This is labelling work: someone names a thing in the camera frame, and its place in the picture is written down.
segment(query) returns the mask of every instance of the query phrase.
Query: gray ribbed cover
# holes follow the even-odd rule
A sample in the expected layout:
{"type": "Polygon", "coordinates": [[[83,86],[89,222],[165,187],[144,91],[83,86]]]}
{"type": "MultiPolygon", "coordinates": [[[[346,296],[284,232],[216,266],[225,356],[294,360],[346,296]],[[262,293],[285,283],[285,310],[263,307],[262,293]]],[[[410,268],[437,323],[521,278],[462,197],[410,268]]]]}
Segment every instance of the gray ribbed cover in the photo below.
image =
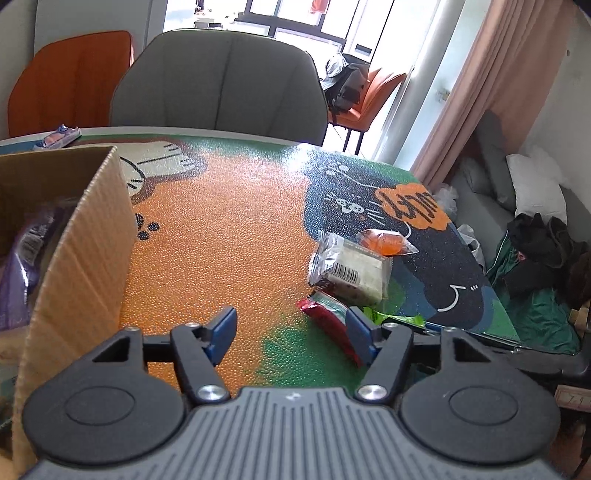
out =
{"type": "Polygon", "coordinates": [[[27,480],[546,480],[541,460],[504,469],[447,463],[411,441],[385,407],[341,388],[244,388],[194,411],[162,449],[103,470],[40,462],[27,480]]]}

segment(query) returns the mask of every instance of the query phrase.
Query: orange speech bubble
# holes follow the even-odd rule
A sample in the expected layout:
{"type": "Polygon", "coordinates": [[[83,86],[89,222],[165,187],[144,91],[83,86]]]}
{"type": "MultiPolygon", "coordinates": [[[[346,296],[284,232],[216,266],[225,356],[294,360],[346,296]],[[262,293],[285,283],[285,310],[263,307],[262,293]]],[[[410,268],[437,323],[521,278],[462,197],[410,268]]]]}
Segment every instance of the orange speech bubble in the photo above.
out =
{"type": "Polygon", "coordinates": [[[419,230],[434,228],[443,231],[451,222],[420,183],[400,184],[393,189],[378,189],[374,195],[388,215],[419,230]]]}

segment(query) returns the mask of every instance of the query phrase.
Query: red snack wrapper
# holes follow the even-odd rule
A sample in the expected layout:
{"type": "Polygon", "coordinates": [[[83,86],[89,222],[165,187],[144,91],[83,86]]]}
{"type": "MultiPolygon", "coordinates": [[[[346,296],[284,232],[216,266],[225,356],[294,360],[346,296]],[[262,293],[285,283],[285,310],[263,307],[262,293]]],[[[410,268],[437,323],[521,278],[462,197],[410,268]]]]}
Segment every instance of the red snack wrapper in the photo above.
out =
{"type": "Polygon", "coordinates": [[[310,317],[358,367],[363,365],[347,337],[346,305],[322,291],[317,291],[300,300],[297,307],[310,317]]]}

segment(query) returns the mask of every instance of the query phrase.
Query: barcode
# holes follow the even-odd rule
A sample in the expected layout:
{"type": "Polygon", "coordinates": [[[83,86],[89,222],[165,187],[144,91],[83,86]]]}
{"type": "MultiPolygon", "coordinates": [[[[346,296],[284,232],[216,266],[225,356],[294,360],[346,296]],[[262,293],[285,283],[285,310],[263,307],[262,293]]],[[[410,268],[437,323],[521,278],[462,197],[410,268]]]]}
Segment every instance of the barcode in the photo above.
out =
{"type": "Polygon", "coordinates": [[[33,233],[26,233],[18,245],[17,253],[20,258],[33,266],[41,248],[43,248],[43,238],[33,233]]]}
{"type": "Polygon", "coordinates": [[[330,273],[351,285],[357,285],[359,282],[359,272],[357,270],[337,262],[330,269],[330,273]]]}

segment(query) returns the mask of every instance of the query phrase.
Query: orange chair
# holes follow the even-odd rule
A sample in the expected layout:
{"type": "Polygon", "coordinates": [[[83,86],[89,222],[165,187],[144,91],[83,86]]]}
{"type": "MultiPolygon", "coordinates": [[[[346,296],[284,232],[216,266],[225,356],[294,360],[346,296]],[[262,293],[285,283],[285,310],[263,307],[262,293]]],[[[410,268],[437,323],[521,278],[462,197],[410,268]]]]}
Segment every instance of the orange chair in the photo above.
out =
{"type": "Polygon", "coordinates": [[[355,155],[359,154],[363,135],[369,130],[371,122],[374,121],[375,116],[384,106],[388,97],[405,78],[406,73],[393,74],[382,72],[381,69],[373,70],[369,72],[369,86],[365,91],[365,96],[362,96],[359,101],[361,108],[352,108],[348,112],[338,113],[336,115],[336,122],[333,122],[332,114],[329,113],[330,123],[337,127],[345,127],[348,129],[343,152],[347,150],[349,138],[351,137],[351,130],[355,130],[356,132],[359,132],[359,140],[357,141],[357,148],[355,148],[355,155]]]}
{"type": "Polygon", "coordinates": [[[133,62],[131,35],[113,31],[46,45],[8,99],[11,137],[68,127],[109,125],[111,97],[133,62]]]}

